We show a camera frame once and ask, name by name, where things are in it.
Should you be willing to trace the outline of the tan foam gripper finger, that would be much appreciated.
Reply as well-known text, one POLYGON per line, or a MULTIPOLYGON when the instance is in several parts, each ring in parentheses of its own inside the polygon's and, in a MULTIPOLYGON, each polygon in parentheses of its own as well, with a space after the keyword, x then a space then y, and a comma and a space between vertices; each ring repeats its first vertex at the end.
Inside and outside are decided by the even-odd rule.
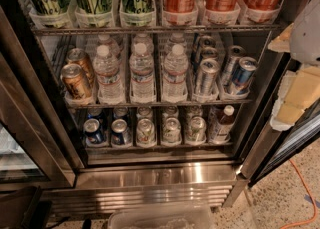
POLYGON ((320 68, 303 66, 282 78, 270 119, 274 130, 286 131, 320 98, 320 68))
POLYGON ((291 32, 293 29, 293 24, 290 24, 287 26, 280 35, 278 35, 275 39, 273 39, 268 44, 268 49, 277 53, 289 53, 290 47, 289 47, 289 40, 291 36, 291 32))

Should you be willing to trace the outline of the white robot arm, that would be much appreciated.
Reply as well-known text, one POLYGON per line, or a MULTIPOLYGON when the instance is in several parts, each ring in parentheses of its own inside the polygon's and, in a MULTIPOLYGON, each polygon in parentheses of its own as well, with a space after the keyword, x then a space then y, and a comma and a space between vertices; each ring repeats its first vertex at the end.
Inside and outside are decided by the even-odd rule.
POLYGON ((283 76, 272 109, 271 127, 286 131, 320 98, 320 0, 311 0, 268 49, 301 63, 297 72, 283 76))

